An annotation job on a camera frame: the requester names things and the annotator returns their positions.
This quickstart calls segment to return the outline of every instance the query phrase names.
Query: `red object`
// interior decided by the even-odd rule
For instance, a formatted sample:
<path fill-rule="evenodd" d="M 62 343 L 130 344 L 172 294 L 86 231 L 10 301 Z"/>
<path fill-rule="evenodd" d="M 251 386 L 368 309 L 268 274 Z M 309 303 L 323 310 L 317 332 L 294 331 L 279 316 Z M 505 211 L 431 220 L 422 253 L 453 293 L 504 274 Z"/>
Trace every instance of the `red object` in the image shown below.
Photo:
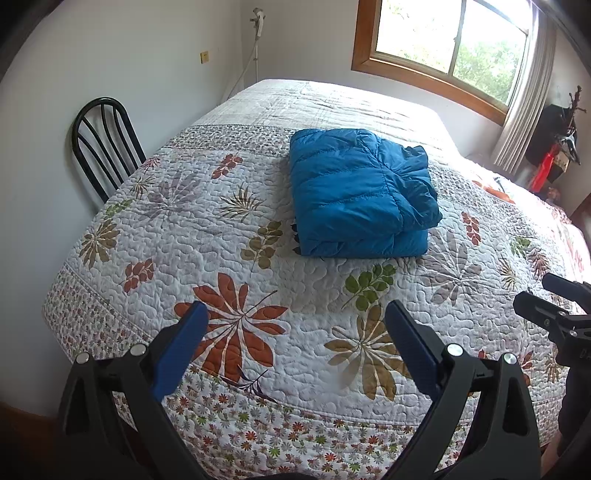
<path fill-rule="evenodd" d="M 540 168 L 538 169 L 538 173 L 534 177 L 533 181 L 531 182 L 531 191 L 534 193 L 538 193 L 542 187 L 544 186 L 544 182 L 548 178 L 550 174 L 550 169 L 552 168 L 552 164 L 554 163 L 554 159 L 558 154 L 558 145 L 552 145 L 550 151 L 544 156 L 542 163 L 540 164 Z"/>

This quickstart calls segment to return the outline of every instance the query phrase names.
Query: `window pane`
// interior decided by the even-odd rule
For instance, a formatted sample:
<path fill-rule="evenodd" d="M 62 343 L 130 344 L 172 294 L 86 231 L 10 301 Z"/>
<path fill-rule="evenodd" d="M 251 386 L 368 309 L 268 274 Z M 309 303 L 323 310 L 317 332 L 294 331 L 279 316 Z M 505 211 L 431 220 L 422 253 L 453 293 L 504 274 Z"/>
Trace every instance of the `window pane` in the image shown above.
<path fill-rule="evenodd" d="M 525 34 L 516 26 L 468 0 L 453 74 L 507 105 L 525 40 Z"/>
<path fill-rule="evenodd" d="M 447 73 L 461 7 L 461 0 L 384 0 L 376 50 Z"/>
<path fill-rule="evenodd" d="M 511 21 L 522 28 L 529 30 L 531 27 L 531 5 L 527 0 L 486 0 L 493 7 L 498 8 Z"/>

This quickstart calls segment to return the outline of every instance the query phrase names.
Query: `white curtain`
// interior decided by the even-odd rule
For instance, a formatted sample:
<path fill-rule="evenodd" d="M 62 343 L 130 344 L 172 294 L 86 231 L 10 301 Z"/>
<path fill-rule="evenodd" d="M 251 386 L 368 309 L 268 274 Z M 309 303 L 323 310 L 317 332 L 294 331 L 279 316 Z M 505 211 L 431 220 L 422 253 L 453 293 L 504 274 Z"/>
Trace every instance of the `white curtain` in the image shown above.
<path fill-rule="evenodd" d="M 537 6 L 532 8 L 532 27 L 524 66 L 501 137 L 491 160 L 507 173 L 515 173 L 544 107 L 556 47 L 556 26 Z"/>

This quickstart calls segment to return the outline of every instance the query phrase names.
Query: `window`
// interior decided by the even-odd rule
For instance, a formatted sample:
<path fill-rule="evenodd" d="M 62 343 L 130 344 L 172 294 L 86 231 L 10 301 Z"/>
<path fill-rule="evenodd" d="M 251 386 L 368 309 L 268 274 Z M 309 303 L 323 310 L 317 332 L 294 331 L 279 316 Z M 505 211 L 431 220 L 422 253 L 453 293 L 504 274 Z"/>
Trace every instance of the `window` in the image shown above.
<path fill-rule="evenodd" d="M 503 124 L 527 50 L 528 0 L 359 0 L 352 69 Z"/>

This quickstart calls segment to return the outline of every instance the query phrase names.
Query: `quilted bedspread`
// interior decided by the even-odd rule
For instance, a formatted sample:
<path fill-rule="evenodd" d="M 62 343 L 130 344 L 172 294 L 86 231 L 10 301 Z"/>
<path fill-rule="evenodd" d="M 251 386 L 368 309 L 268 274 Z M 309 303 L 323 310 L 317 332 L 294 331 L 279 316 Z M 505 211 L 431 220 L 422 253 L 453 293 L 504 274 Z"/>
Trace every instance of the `quilted bedspread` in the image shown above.
<path fill-rule="evenodd" d="M 367 128 L 422 145 L 443 220 L 420 258 L 298 254 L 288 168 L 303 128 Z M 75 244 L 44 317 L 66 354 L 123 355 L 194 300 L 210 326 L 163 406 L 187 447 L 218 478 L 301 471 L 376 479 L 408 443 L 430 400 L 381 322 L 400 299 L 443 342 L 497 358 L 514 352 L 546 442 L 566 369 L 512 301 L 551 271 L 590 281 L 581 233 L 509 181 L 515 205 L 473 183 L 492 174 L 457 152 L 431 110 L 360 90 L 267 80 L 171 139 L 107 202 Z M 116 402 L 132 421 L 123 396 Z M 442 465 L 462 448 L 468 399 Z"/>

